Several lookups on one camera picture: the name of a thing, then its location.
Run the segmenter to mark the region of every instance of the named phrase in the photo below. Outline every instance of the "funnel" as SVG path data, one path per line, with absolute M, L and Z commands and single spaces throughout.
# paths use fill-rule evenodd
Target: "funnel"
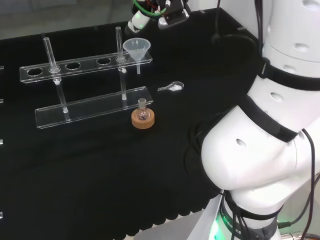
M 123 48 L 136 61 L 140 61 L 151 47 L 151 43 L 144 38 L 131 38 L 123 43 Z M 137 73 L 140 74 L 140 64 L 136 66 Z

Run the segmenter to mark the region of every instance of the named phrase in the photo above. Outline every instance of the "black strap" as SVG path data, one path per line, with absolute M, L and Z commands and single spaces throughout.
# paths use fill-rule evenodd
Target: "black strap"
M 273 120 L 268 114 L 260 109 L 248 95 L 245 95 L 240 100 L 238 106 L 248 116 L 248 118 L 275 138 L 288 143 L 297 136 L 296 132 Z
M 262 67 L 258 75 L 262 79 L 270 79 L 288 88 L 304 91 L 320 91 L 320 78 L 298 76 L 282 71 L 272 66 L 267 58 L 263 59 Z
M 243 218 L 238 217 L 239 223 L 236 221 L 233 221 L 233 219 L 236 217 L 235 213 L 232 212 L 233 217 L 231 217 L 228 214 L 228 211 L 225 207 L 225 199 L 222 199 L 220 204 L 220 216 L 224 222 L 224 225 L 226 228 L 232 233 L 234 231 L 235 237 L 237 237 L 240 240 L 270 240 L 276 233 L 278 229 L 278 222 L 277 217 L 274 218 L 274 220 L 268 225 L 263 228 L 247 228 L 247 225 L 245 223 L 239 224 Z
M 258 215 L 252 212 L 249 212 L 241 207 L 239 207 L 232 199 L 230 191 L 226 191 L 225 193 L 225 201 L 228 204 L 230 210 L 232 212 L 235 212 L 237 215 L 240 215 L 241 217 L 247 218 L 247 219 L 253 219 L 253 220 L 259 220 L 259 221 L 264 221 L 268 219 L 273 219 L 275 218 L 283 208 L 283 206 L 276 212 L 268 215 Z

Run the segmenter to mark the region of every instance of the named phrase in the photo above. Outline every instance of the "green cable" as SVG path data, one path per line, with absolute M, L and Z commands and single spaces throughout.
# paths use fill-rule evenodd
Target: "green cable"
M 132 0 L 133 3 L 136 5 L 136 7 L 143 13 L 145 13 L 146 15 L 149 15 L 151 17 L 159 17 L 159 16 L 162 16 L 165 11 L 167 10 L 166 8 L 164 8 L 162 11 L 160 11 L 159 13 L 153 13 L 153 12 L 150 12 L 150 11 L 147 11 L 145 10 L 138 2 L 137 0 Z

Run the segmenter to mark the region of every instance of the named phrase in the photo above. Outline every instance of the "black tablecloth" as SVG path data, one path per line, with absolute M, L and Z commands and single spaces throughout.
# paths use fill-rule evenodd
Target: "black tablecloth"
M 44 35 L 57 61 L 102 55 L 117 51 L 115 27 L 125 22 L 0 41 L 0 239 L 123 239 L 206 207 L 214 185 L 183 165 L 188 127 L 234 105 L 257 70 L 249 41 L 211 44 L 214 19 L 215 10 L 194 12 L 184 24 L 160 31 L 154 22 L 141 34 L 153 62 L 140 77 L 127 68 L 127 88 L 149 89 L 148 130 L 132 126 L 131 110 L 37 129 L 34 110 L 58 104 L 56 88 L 19 79 L 19 67 L 48 61 Z M 221 12 L 221 35 L 249 35 L 239 26 Z M 173 81 L 184 90 L 157 92 Z M 118 92 L 118 70 L 64 78 L 63 87 L 68 102 Z

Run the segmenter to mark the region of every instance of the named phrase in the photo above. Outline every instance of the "small glass bottle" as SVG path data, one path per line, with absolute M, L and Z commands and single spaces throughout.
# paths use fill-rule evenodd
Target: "small glass bottle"
M 139 108 L 136 111 L 136 117 L 142 121 L 147 120 L 148 118 L 150 118 L 150 111 L 146 105 L 147 100 L 145 98 L 140 98 L 138 100 L 138 103 L 139 103 Z

